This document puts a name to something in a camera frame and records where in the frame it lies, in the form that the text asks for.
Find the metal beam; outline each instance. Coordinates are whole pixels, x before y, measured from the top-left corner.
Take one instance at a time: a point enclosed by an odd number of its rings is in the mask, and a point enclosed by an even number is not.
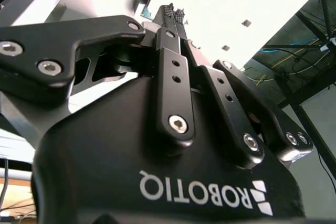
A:
[[[277,49],[277,48],[309,48],[319,49],[319,45],[264,45],[262,49]]]
[[[323,10],[323,15],[324,15],[324,22],[326,24],[325,26],[327,28],[328,38],[331,38],[333,36],[332,36],[332,29],[331,29],[331,24],[330,24],[330,16],[329,16],[327,0],[321,0],[321,2],[322,2],[322,10]]]
[[[307,115],[303,107],[299,103],[297,103],[295,99],[292,99],[292,92],[287,86],[286,82],[284,82],[282,79],[277,79],[277,78],[276,78],[276,81],[280,89],[284,93],[284,95],[289,100],[290,106],[294,110],[296,116],[300,120],[304,129],[307,131],[307,133],[311,137],[316,149],[318,150],[319,154],[323,158],[332,176],[334,177],[334,179],[336,179],[336,158],[335,156],[329,149],[328,145],[325,143],[324,139],[322,138],[319,131],[314,126],[313,122],[310,120],[309,116]]]
[[[302,104],[307,99],[316,95],[318,92],[327,88],[336,82],[336,65],[330,67],[324,72],[316,75],[313,80],[303,86],[301,89],[297,90],[292,94],[292,99],[297,104]],[[284,108],[289,104],[289,100],[285,99],[278,104],[280,108]]]
[[[326,36],[324,35],[323,32],[321,32],[316,25],[314,25],[304,14],[302,14],[302,12],[298,11],[296,13],[296,16],[299,18],[299,20],[301,20],[302,23],[305,24],[305,26],[307,26],[307,28],[309,30],[311,30],[316,37],[318,37],[320,39],[320,41],[325,42],[327,41]]]
[[[60,0],[10,0],[0,10],[0,27],[43,23]]]

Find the metal pivot joint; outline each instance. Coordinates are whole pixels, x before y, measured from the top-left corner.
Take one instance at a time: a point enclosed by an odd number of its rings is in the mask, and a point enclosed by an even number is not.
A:
[[[33,103],[55,105],[72,92],[76,60],[90,57],[89,68],[94,70],[99,58],[97,51],[103,52],[112,39],[136,43],[145,31],[130,17],[114,16],[0,27],[0,34],[3,39],[16,41],[0,44],[0,89]]]
[[[246,114],[233,92],[225,74],[207,67],[206,60],[198,48],[190,40],[185,41],[194,74],[203,78],[203,86],[215,104],[214,121],[218,122],[220,146],[223,154],[236,165],[252,168],[260,164],[264,158],[264,148],[253,130]]]
[[[228,82],[244,109],[258,118],[263,139],[272,152],[283,162],[295,161],[310,153],[313,145],[308,134],[304,133],[284,111],[262,95],[239,69],[230,65],[231,68],[227,68],[225,62],[218,60],[214,68],[226,73]],[[299,132],[306,138],[307,144],[297,140]]]

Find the black cable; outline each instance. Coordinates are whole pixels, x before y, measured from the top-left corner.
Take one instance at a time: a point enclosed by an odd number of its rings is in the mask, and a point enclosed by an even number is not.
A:
[[[320,17],[318,17],[318,16],[316,16],[316,15],[314,15],[314,14],[312,14],[312,13],[310,13],[310,12],[308,12],[308,11],[306,11],[306,10],[303,10],[303,9],[301,9],[303,12],[305,12],[305,13],[307,13],[307,14],[309,14],[309,15],[311,15],[311,16],[313,16],[314,18],[317,18],[317,19],[319,19],[320,21],[322,21],[322,22],[324,22],[324,19],[322,19],[322,18],[320,18]],[[319,24],[320,26],[323,26],[323,27],[325,27],[326,28],[326,26],[325,25],[323,25],[323,24],[321,24],[321,23],[319,23],[319,22],[317,22],[316,20],[313,20],[313,19],[311,19],[311,18],[308,18],[307,17],[307,19],[309,19],[310,21],[312,21],[312,22],[315,22],[316,24]]]
[[[302,58],[302,57],[305,56],[306,54],[308,54],[308,53],[310,53],[310,52],[313,52],[313,51],[316,51],[316,50],[319,50],[319,49],[306,49],[306,50],[301,54],[300,57]],[[294,70],[294,66],[295,66],[298,62],[299,62],[299,61],[297,60],[297,61],[295,61],[294,64],[292,65],[292,73],[295,73],[298,77],[300,77],[301,79],[303,79],[303,80],[305,80],[305,81],[308,81],[308,79],[312,79],[312,77],[304,77],[304,76],[302,76],[301,73],[299,73],[300,70],[298,70],[298,71],[295,71],[295,70]]]
[[[4,187],[2,188],[1,195],[0,195],[0,209],[2,207],[2,204],[4,203],[7,187],[8,187],[8,159],[4,159],[5,161],[5,182]]]
[[[27,204],[27,205],[23,205],[23,206],[17,206],[17,207],[6,207],[1,209],[0,211],[4,211],[4,210],[8,210],[8,209],[17,209],[17,208],[21,208],[21,207],[30,207],[30,206],[34,206],[35,204]]]
[[[330,174],[328,173],[327,169],[326,169],[325,166],[323,165],[322,160],[321,160],[321,155],[320,155],[319,151],[317,151],[317,154],[319,155],[319,161],[320,161],[320,164],[321,164],[322,168],[324,169],[324,171],[328,174],[328,177],[329,177],[330,180],[331,180],[332,186],[333,186],[334,191],[335,191],[335,194],[336,194],[336,187],[335,187],[334,180],[332,179],[332,177],[331,177]]]
[[[304,62],[308,63],[309,65],[311,65],[313,68],[316,68],[319,72],[321,72],[322,70],[319,69],[318,67],[316,67],[313,63],[307,61],[306,59],[303,59],[301,56],[298,56],[297,54],[291,52],[291,51],[288,51],[288,50],[285,50],[285,49],[282,49],[282,48],[276,48],[276,50],[280,50],[280,51],[284,51],[284,52],[287,52],[291,55],[294,55],[296,58],[298,58],[299,60],[303,60]]]

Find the gray metal bar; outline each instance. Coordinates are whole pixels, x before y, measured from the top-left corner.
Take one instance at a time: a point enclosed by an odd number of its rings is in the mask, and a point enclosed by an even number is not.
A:
[[[325,42],[327,40],[323,32],[321,32],[316,25],[314,25],[302,12],[298,11],[296,16],[301,20],[301,22],[307,26],[309,30],[312,31],[320,39],[320,41]]]
[[[332,37],[332,29],[331,29],[331,24],[330,24],[328,4],[327,4],[327,0],[321,0],[321,2],[322,2],[322,10],[323,10],[323,15],[324,15],[324,22],[326,24],[325,26],[327,28],[328,38],[330,39]]]
[[[0,27],[43,23],[60,0],[10,0],[0,10]]]

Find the wire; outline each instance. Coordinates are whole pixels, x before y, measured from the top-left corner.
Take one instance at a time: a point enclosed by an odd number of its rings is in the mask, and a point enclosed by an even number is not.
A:
[[[328,52],[326,52],[318,61],[316,61],[315,63],[314,63],[314,66],[317,64],[317,63],[319,63],[321,60],[323,60],[324,58],[325,58],[325,56],[327,56],[327,54],[328,53],[330,53],[330,51],[328,51]],[[298,73],[302,73],[302,72],[305,72],[305,71],[307,71],[308,69],[311,69],[313,66],[309,66],[309,67],[307,67],[307,68],[305,68],[305,69],[302,69],[302,70],[300,70],[300,71],[297,71],[297,72],[294,72],[294,73],[290,73],[290,75],[294,75],[294,74],[298,74]]]
[[[4,203],[7,187],[8,187],[8,159],[4,159],[5,161],[5,182],[4,182],[4,187],[2,188],[1,195],[0,195],[0,208],[2,204]]]
[[[303,60],[303,61],[305,61],[306,63],[308,63],[309,65],[311,65],[312,67],[316,68],[319,72],[322,71],[321,69],[319,69],[318,67],[316,67],[313,63],[307,61],[306,59],[303,59],[301,56],[298,56],[298,55],[297,55],[296,53],[294,53],[294,52],[291,52],[291,51],[288,51],[288,50],[285,50],[285,49],[282,49],[282,48],[278,48],[278,50],[287,52],[287,53],[289,53],[289,54],[292,54],[293,56],[297,57],[299,60]]]
[[[316,40],[317,38],[315,38],[315,39],[308,39],[308,40],[304,40],[304,41],[299,41],[299,42],[294,42],[294,43],[292,43],[292,44],[289,44],[290,46],[292,46],[292,45],[298,45],[298,44],[305,44],[305,43],[308,43],[308,42],[311,42],[311,41],[313,41],[313,40]],[[261,49],[261,50],[259,50],[259,52],[277,52],[278,51],[278,49],[274,49],[274,50],[269,50],[269,49]]]
[[[316,41],[318,41],[319,39],[314,40],[312,43],[310,43],[309,45],[313,45]],[[294,52],[294,54],[298,54],[299,52],[303,51],[302,49],[297,50],[296,52]],[[293,56],[293,54],[291,53],[289,56],[287,56],[286,58],[282,59],[281,61],[277,62],[276,64],[274,64],[271,69],[275,68],[276,66],[280,65],[281,63],[285,62],[286,60],[290,59]]]
[[[21,207],[30,207],[30,206],[34,206],[34,205],[35,204],[27,204],[27,205],[17,206],[17,207],[6,207],[6,208],[1,209],[0,211],[5,211],[5,210],[8,210],[8,209],[17,209],[17,208],[21,208]]]
[[[334,191],[335,191],[335,193],[336,193],[336,187],[335,187],[334,180],[332,179],[332,177],[331,177],[330,174],[328,173],[327,169],[326,169],[325,166],[323,165],[322,160],[321,160],[321,155],[320,155],[319,151],[317,151],[317,154],[319,155],[319,161],[320,161],[320,164],[321,164],[322,168],[324,169],[324,171],[326,172],[326,174],[328,174],[328,177],[330,178],[330,181],[331,181],[331,183],[332,183],[332,187],[334,188]]]
[[[267,78],[267,76],[266,75],[263,75],[261,78],[260,78],[260,80],[257,82],[257,84],[256,85],[259,85],[261,82],[262,82],[262,79],[265,77],[265,79]]]
[[[330,51],[328,51],[328,52],[326,52],[318,61],[316,61],[315,63],[314,63],[314,65],[317,65],[321,60],[323,60],[326,56],[327,56],[327,54],[328,53],[330,53]],[[290,73],[290,75],[294,75],[294,74],[298,74],[298,73],[302,73],[302,72],[305,72],[305,71],[307,71],[308,69],[311,69],[313,66],[309,66],[309,67],[307,67],[307,68],[305,68],[305,69],[302,69],[302,70],[300,70],[300,71],[294,71],[294,73]],[[247,76],[247,75],[245,75],[248,79],[250,79],[251,81],[254,81],[254,82],[259,82],[260,81],[260,79],[259,80],[256,80],[256,79],[253,79],[253,78],[251,78],[251,77],[249,77],[249,76]],[[265,80],[263,80],[262,82],[265,82],[265,81],[273,81],[274,79],[272,78],[272,79],[265,79]]]
[[[26,213],[25,215],[22,216],[22,218],[20,219],[20,221],[17,224],[20,224],[22,220],[26,219],[32,212],[35,212],[35,210],[30,211],[28,213]]]
[[[250,76],[246,76],[248,79],[250,79],[251,81],[255,81],[255,82],[258,82],[258,81],[260,81],[260,80],[256,80],[256,79],[253,79],[253,78],[251,78]],[[273,81],[274,79],[266,79],[266,80],[263,80],[263,82],[265,82],[265,81]]]

